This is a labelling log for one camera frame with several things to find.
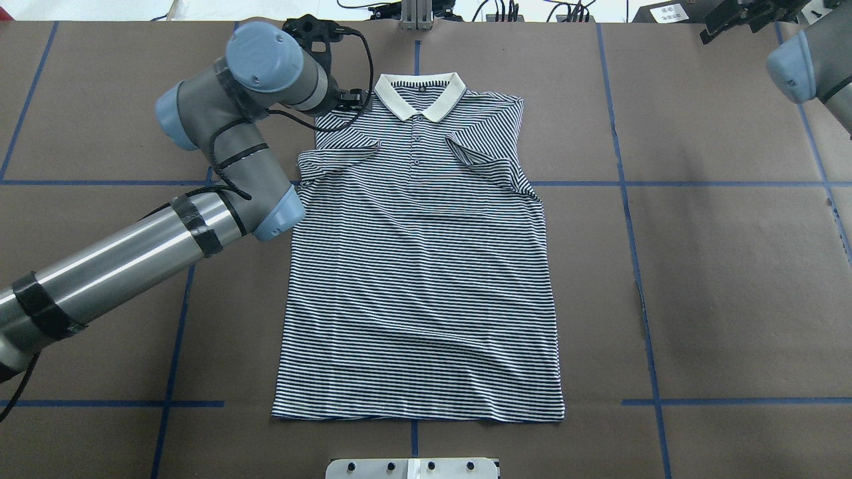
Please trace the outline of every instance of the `metal bracket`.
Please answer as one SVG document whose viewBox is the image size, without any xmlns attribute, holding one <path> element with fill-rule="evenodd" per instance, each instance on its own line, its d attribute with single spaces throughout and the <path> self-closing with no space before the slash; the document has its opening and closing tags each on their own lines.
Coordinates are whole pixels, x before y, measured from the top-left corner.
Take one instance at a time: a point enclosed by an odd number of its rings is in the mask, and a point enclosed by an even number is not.
<svg viewBox="0 0 852 479">
<path fill-rule="evenodd" d="M 325 479 L 500 479 L 500 462 L 487 458 L 335 459 Z"/>
<path fill-rule="evenodd" d="M 432 30 L 432 0 L 402 0 L 400 30 Z"/>
</svg>

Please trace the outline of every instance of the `black mount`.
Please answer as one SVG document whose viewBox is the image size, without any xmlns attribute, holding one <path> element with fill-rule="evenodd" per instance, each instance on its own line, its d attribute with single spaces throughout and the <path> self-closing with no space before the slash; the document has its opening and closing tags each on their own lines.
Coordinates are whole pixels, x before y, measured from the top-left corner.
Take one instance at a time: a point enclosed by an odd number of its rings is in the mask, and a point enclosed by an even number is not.
<svg viewBox="0 0 852 479">
<path fill-rule="evenodd" d="M 316 60 L 325 75 L 331 78 L 331 44 L 343 40 L 347 35 L 360 36 L 361 32 L 348 26 L 342 26 L 334 20 L 319 20 L 311 14 L 301 18 L 288 19 L 281 30 L 288 33 L 303 50 Z M 314 51 L 314 43 L 325 45 L 324 51 Z M 358 111 L 363 109 L 370 96 L 363 89 L 338 89 L 337 110 Z"/>
</svg>

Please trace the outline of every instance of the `metal tube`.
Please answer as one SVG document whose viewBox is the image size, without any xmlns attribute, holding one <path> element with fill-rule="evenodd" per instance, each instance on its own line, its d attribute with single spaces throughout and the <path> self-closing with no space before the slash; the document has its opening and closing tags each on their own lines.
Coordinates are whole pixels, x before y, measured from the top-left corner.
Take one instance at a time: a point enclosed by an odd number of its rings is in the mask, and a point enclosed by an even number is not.
<svg viewBox="0 0 852 479">
<path fill-rule="evenodd" d="M 241 237 L 215 193 L 190 199 L 222 246 Z M 38 283 L 81 325 L 204 257 L 172 208 L 166 208 L 36 273 Z M 0 291 L 0 364 L 22 371 L 32 354 L 55 340 L 24 312 L 11 288 Z"/>
</svg>

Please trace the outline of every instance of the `striped polo shirt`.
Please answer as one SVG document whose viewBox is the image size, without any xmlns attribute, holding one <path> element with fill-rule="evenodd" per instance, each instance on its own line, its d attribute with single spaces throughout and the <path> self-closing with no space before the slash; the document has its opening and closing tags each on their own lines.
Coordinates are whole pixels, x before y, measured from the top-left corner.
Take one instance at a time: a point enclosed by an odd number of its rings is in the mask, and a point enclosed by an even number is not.
<svg viewBox="0 0 852 479">
<path fill-rule="evenodd" d="M 456 73 L 382 75 L 369 112 L 299 155 L 307 215 L 273 416 L 563 418 L 544 212 L 515 148 L 522 110 Z"/>
</svg>

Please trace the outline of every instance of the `blue joint cap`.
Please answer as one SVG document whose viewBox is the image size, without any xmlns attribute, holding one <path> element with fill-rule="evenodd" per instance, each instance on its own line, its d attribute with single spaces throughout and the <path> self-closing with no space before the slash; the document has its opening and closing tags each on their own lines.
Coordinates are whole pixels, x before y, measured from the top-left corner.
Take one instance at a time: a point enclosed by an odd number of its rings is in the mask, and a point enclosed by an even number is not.
<svg viewBox="0 0 852 479">
<path fill-rule="evenodd" d="M 247 89 L 281 91 L 302 74 L 302 48 L 290 35 L 262 21 L 238 28 L 225 47 L 231 74 Z"/>
<path fill-rule="evenodd" d="M 305 207 L 296 194 L 296 189 L 290 185 L 290 189 L 281 201 L 269 212 L 266 218 L 253 232 L 255 238 L 260 241 L 269 241 L 282 234 L 305 217 Z"/>
<path fill-rule="evenodd" d="M 199 148 L 187 136 L 187 132 L 183 129 L 183 123 L 181 123 L 181 115 L 177 112 L 177 90 L 181 87 L 182 83 L 180 82 L 173 86 L 157 99 L 157 104 L 154 106 L 154 113 L 157 115 L 157 121 L 160 123 L 160 128 L 163 129 L 165 134 L 178 147 L 192 151 Z"/>
<path fill-rule="evenodd" d="M 804 31 L 769 54 L 766 68 L 772 81 L 790 101 L 804 103 L 816 97 L 814 62 Z"/>
</svg>

